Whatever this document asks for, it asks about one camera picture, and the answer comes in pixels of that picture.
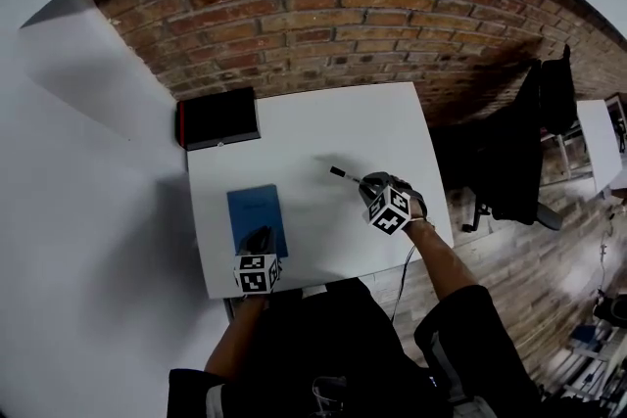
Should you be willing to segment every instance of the black and white cube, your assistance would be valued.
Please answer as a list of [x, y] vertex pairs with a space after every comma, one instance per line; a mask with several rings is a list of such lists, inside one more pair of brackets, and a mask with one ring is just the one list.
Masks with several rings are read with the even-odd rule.
[[235, 257], [235, 282], [242, 295], [266, 295], [279, 279], [276, 255], [238, 255]]
[[410, 196], [387, 185], [363, 215], [368, 225], [392, 235], [410, 221]]

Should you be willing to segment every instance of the forearm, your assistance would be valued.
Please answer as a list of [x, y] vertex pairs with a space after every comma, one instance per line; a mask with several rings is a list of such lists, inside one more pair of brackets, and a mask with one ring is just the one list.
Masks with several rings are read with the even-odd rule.
[[406, 230], [422, 256], [438, 300], [466, 286], [477, 284], [470, 270], [424, 220], [410, 223]]
[[264, 311], [264, 305], [264, 297], [250, 297], [240, 304], [233, 322], [209, 357], [205, 371], [229, 381], [237, 379], [255, 336], [255, 327]]

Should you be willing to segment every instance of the blue book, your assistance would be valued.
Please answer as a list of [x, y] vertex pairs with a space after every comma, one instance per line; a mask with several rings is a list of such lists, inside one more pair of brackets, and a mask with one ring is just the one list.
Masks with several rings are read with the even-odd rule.
[[276, 185], [228, 192], [226, 198], [236, 254], [242, 239], [267, 226], [272, 229], [276, 254], [278, 257], [287, 256], [283, 219]]

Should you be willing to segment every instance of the white table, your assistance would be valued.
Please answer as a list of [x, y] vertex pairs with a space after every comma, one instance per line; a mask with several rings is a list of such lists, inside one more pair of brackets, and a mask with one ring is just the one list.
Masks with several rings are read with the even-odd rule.
[[276, 290], [358, 277], [405, 262], [410, 240], [367, 226], [356, 176], [388, 171], [420, 192], [440, 236], [451, 221], [424, 115], [411, 82], [345, 87], [257, 102], [262, 138], [189, 152], [196, 233], [212, 298], [239, 296], [226, 193], [275, 184], [289, 256]]

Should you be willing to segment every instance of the brick wall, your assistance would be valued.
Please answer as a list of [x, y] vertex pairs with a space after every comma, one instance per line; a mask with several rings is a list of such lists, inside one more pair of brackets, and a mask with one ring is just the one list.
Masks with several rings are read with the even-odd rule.
[[627, 43], [583, 0], [95, 1], [176, 99], [411, 80], [446, 124], [508, 103], [564, 43], [578, 96], [627, 91]]

